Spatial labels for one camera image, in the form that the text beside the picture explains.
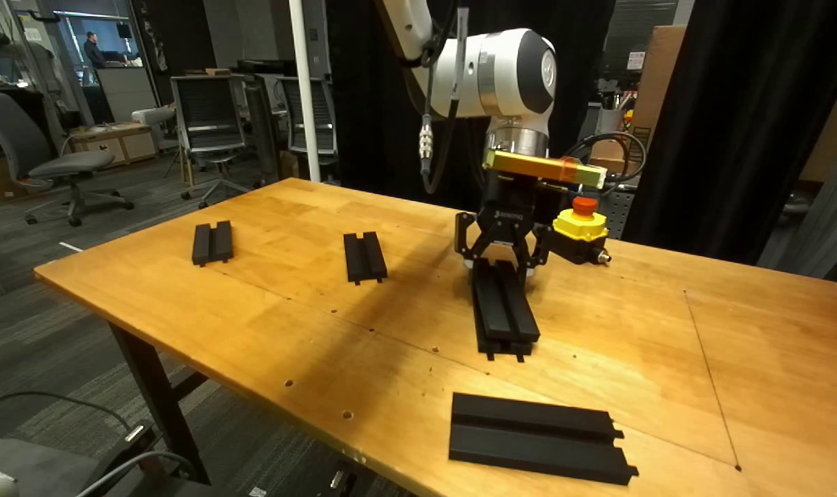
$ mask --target office chair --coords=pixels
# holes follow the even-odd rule
[[[300,114],[298,77],[282,77],[282,95],[287,106],[287,150],[305,159],[306,155],[306,123]],[[323,180],[336,165],[336,115],[329,81],[311,81],[311,114],[314,114],[314,150]]]
[[[6,95],[0,95],[0,150],[8,165],[8,177],[13,183],[21,183],[28,188],[32,186],[67,186],[67,220],[73,227],[84,223],[84,213],[88,210],[85,194],[111,194],[111,202],[117,208],[132,210],[136,204],[118,190],[84,190],[81,180],[91,177],[97,169],[106,169],[113,162],[111,152],[68,152],[59,155],[50,144],[50,137],[31,121],[31,115]]]
[[[234,106],[237,86],[242,86],[241,75],[171,77],[183,155],[180,159],[189,183],[189,194],[183,194],[183,198],[191,198],[191,190],[195,188],[194,162],[207,159],[219,170],[219,180],[204,190],[200,208],[207,208],[211,195],[216,195],[222,188],[237,194],[249,190],[226,177],[233,159],[249,146]]]

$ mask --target chair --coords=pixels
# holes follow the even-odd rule
[[[67,186],[68,188],[68,208],[67,220],[73,227],[84,223],[85,213],[85,194],[111,194],[111,202],[117,208],[132,210],[136,204],[118,190],[84,190],[81,180],[91,177],[97,169],[106,169],[113,162],[111,152],[68,152],[59,155],[50,144],[50,137],[37,126],[37,121],[6,95],[0,95],[0,150],[8,162],[8,177],[21,186]]]
[[[282,95],[287,106],[287,150],[298,157],[306,155],[306,123],[300,114],[298,77],[282,77]],[[314,114],[314,150],[320,173],[329,177],[336,165],[336,115],[329,81],[311,81],[311,114]]]
[[[189,190],[194,190],[194,162],[207,159],[216,165],[219,180],[204,190],[200,208],[207,208],[216,190],[249,190],[226,180],[229,162],[245,152],[245,130],[237,114],[234,92],[242,82],[241,75],[180,75],[171,77],[180,152],[186,162]]]

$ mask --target floor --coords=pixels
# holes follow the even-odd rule
[[[103,320],[37,284],[38,262],[91,249],[158,220],[183,215],[195,202],[183,202],[183,186],[169,169],[171,157],[91,180],[113,186],[136,202],[136,210],[107,210],[68,227],[60,213],[45,213],[26,223],[26,210],[42,198],[0,204],[0,397],[12,393],[50,393],[88,401],[117,412],[126,422],[149,419],[149,412],[126,372],[126,364]],[[241,397],[213,382],[202,384],[183,412],[191,422],[216,493],[327,493],[327,482],[342,455],[282,415]],[[59,397],[12,397],[0,404],[0,438],[26,438],[77,455],[100,455],[118,438],[111,415]],[[383,478],[356,469],[352,493],[405,493]]]

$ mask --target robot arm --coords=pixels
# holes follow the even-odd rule
[[[488,115],[488,150],[546,155],[546,119],[556,101],[556,50],[527,28],[436,41],[426,0],[382,0],[397,54],[412,64],[412,77],[433,114]]]

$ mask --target table leg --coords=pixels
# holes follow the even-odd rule
[[[171,389],[171,382],[162,371],[162,361],[158,351],[149,343],[142,343],[139,336],[126,333],[125,329],[111,324],[111,331],[122,347],[122,355],[126,358],[136,384],[147,401],[147,408],[151,412],[151,419],[158,422],[165,445],[171,452],[186,455],[194,463],[194,481],[211,482],[204,463],[200,459],[200,448],[194,441],[194,434],[189,427],[186,415],[178,407],[178,395]]]

